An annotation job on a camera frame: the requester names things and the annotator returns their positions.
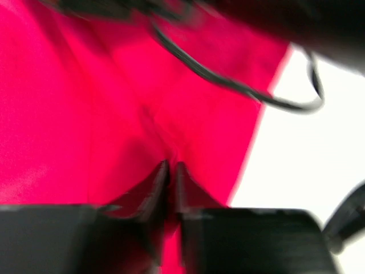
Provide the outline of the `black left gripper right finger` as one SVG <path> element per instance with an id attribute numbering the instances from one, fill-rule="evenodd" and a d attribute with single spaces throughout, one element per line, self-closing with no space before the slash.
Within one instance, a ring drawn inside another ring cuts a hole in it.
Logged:
<path id="1" fill-rule="evenodd" d="M 176 211 L 185 213 L 192 209 L 224 208 L 201 187 L 183 162 L 178 162 L 176 171 Z"/>

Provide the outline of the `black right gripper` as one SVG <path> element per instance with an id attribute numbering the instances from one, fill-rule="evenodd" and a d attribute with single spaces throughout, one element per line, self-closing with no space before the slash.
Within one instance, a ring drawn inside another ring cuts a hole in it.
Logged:
<path id="1" fill-rule="evenodd" d="M 364 1 L 45 1 L 65 14 L 126 19 L 137 10 L 188 21 L 199 7 L 364 73 Z"/>

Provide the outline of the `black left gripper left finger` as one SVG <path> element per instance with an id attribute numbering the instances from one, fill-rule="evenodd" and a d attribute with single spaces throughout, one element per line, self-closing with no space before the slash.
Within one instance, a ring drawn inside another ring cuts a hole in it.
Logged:
<path id="1" fill-rule="evenodd" d="M 164 218 L 168 183 L 169 164 L 163 160 L 144 180 L 102 207 L 102 213 L 113 219 L 141 223 L 154 217 Z"/>

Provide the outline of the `red t shirt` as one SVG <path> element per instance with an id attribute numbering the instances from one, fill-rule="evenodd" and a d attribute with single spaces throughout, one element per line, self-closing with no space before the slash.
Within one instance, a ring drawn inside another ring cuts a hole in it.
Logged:
<path id="1" fill-rule="evenodd" d="M 265 95 L 288 43 L 199 7 L 154 15 L 206 68 Z M 1 272 L 243 273 L 245 212 L 228 200 L 263 103 L 196 75 L 158 42 L 146 14 L 64 14 L 1 2 Z M 169 164 L 164 218 L 102 207 Z M 176 211 L 176 171 L 224 208 Z"/>

